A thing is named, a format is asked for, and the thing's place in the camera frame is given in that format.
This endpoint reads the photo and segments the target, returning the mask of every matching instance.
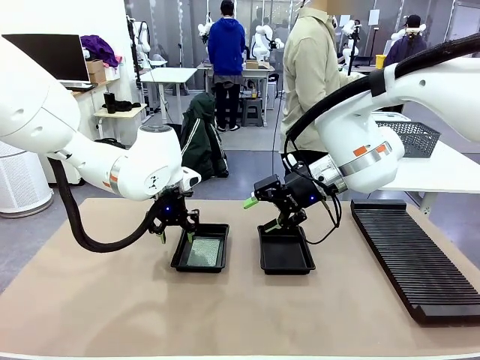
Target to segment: black strap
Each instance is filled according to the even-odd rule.
[[[385,76],[383,74],[385,69],[374,70],[368,76],[372,98],[387,92],[385,85]]]

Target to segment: brown tabletop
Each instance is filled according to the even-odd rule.
[[[148,202],[87,199],[87,233],[128,235]],[[348,203],[331,238],[310,246],[316,271],[272,277],[260,269],[257,225],[278,215],[261,203],[189,201],[204,223],[230,225],[221,274],[170,268],[167,244],[144,235],[111,254],[83,250],[65,223],[0,296],[0,352],[39,356],[435,356],[480,352],[480,327],[422,328],[405,310],[357,229]],[[331,227],[307,210],[310,240]],[[409,213],[480,289],[480,272],[417,209]]]

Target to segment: white paper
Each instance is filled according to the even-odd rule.
[[[378,25],[378,19],[380,18],[380,9],[370,10],[370,17],[368,18],[368,25]]]
[[[350,15],[340,15],[340,24],[338,26],[345,26],[350,21]]]

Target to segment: black grooved rack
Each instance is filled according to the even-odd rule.
[[[405,202],[353,200],[350,208],[416,322],[480,323],[480,294],[410,217]]]

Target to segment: black tray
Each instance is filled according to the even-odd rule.
[[[201,223],[193,236],[193,241],[188,241],[185,230],[181,231],[181,238],[177,250],[173,255],[170,266],[177,269],[177,272],[221,272],[225,267],[225,256],[227,252],[227,236],[229,226],[220,223]],[[214,254],[211,259],[208,256],[197,256],[192,253],[195,248]]]
[[[271,232],[258,226],[258,233],[260,265],[267,275],[306,275],[315,270],[314,259],[300,226]]]
[[[480,294],[398,200],[353,200],[352,216],[411,317],[480,323]]]

